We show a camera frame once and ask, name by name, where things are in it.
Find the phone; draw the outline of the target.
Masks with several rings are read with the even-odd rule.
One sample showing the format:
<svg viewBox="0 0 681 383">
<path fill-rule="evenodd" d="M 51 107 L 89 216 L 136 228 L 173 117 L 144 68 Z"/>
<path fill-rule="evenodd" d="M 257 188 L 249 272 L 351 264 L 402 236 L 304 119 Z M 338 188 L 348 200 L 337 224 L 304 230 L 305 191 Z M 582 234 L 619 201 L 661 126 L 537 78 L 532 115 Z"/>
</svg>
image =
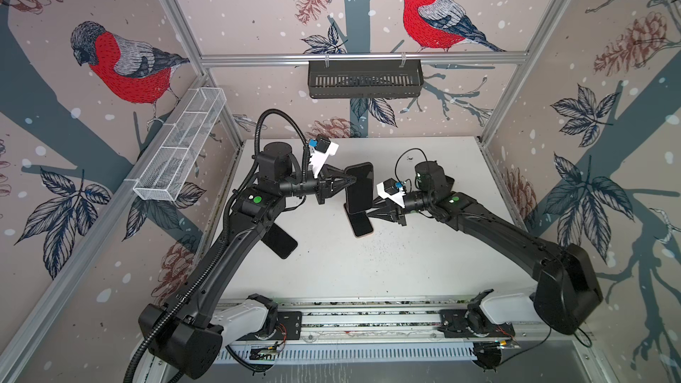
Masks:
<svg viewBox="0 0 681 383">
<path fill-rule="evenodd" d="M 373 164 L 370 162 L 348 166 L 344 172 L 356 180 L 346 189 L 346 209 L 350 215 L 359 214 L 372 208 Z"/>
<path fill-rule="evenodd" d="M 351 214 L 347 204 L 343 205 L 350 227 L 356 238 L 363 238 L 373 234 L 373 226 L 365 211 Z"/>
</svg>

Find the black phone near left arm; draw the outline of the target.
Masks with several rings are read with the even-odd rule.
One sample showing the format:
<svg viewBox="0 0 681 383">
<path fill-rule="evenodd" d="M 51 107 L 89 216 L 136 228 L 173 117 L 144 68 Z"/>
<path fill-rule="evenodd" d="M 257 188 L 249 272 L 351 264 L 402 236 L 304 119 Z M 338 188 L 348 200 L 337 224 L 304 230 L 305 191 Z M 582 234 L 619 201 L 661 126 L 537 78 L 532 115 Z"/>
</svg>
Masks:
<svg viewBox="0 0 681 383">
<path fill-rule="evenodd" d="M 264 234 L 262 243 L 282 260 L 287 259 L 298 248 L 298 242 L 276 223 Z"/>
</svg>

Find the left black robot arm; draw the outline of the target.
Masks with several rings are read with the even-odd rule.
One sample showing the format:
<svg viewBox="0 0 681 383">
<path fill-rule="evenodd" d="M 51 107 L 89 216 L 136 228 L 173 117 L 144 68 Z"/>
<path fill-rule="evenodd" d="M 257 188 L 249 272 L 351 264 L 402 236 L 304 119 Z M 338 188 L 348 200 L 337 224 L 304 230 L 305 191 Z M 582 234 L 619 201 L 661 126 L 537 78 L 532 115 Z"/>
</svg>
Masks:
<svg viewBox="0 0 681 383">
<path fill-rule="evenodd" d="M 277 324 L 274 301 L 251 295 L 228 311 L 226 324 L 212 324 L 223 291 L 239 266 L 259 242 L 286 245 L 295 241 L 278 225 L 277 218 L 289 197 L 316 197 L 319 204 L 354 184 L 356 179 L 327 164 L 338 151 L 337 143 L 317 137 L 303 146 L 297 163 L 291 146 L 274 142 L 257 147 L 253 165 L 226 202 L 223 230 L 193 273 L 162 306 L 149 304 L 138 324 L 144 335 L 123 377 L 131 382 L 145 353 L 177 369 L 175 379 L 198 379 L 212 366 L 225 344 L 225 336 L 237 340 L 257 332 L 272 333 Z"/>
</svg>

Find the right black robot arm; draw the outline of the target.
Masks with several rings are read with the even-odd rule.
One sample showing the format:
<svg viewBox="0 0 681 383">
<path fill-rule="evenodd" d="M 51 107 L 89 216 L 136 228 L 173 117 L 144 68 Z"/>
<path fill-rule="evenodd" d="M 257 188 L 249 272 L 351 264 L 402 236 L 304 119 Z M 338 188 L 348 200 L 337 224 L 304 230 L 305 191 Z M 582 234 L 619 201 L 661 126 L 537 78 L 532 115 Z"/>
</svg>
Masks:
<svg viewBox="0 0 681 383">
<path fill-rule="evenodd" d="M 535 312 L 553 330 L 572 335 L 602 303 L 591 259 L 581 246 L 560 246 L 535 237 L 491 213 L 475 198 L 454 191 L 454 179 L 436 161 L 415 166 L 416 189 L 387 179 L 376 185 L 370 217 L 406 225 L 406 216 L 427 211 L 438 222 L 463 232 L 510 259 L 535 282 Z"/>
</svg>

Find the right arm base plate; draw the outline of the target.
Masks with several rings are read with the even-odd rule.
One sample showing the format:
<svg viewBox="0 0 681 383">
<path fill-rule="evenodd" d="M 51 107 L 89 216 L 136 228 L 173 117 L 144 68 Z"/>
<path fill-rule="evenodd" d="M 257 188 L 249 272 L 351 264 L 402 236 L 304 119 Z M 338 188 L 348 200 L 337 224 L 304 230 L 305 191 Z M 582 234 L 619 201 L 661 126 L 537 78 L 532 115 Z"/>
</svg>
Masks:
<svg viewBox="0 0 681 383">
<path fill-rule="evenodd" d="M 437 330 L 448 339 L 514 338 L 511 324 L 493 324 L 480 310 L 440 310 Z"/>
</svg>

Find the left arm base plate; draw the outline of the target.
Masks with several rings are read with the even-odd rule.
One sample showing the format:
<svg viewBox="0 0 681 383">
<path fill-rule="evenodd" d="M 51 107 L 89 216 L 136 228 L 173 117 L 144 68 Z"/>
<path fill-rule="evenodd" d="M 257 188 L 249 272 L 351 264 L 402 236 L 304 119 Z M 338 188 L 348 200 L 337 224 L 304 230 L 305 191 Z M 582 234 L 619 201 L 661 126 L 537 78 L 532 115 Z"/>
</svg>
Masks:
<svg viewBox="0 0 681 383">
<path fill-rule="evenodd" d="M 300 340 L 303 328 L 303 314 L 299 311 L 278 312 L 277 322 L 272 333 L 265 335 L 263 332 L 250 333 L 241 338 L 239 342 L 283 342 L 287 340 Z"/>
</svg>

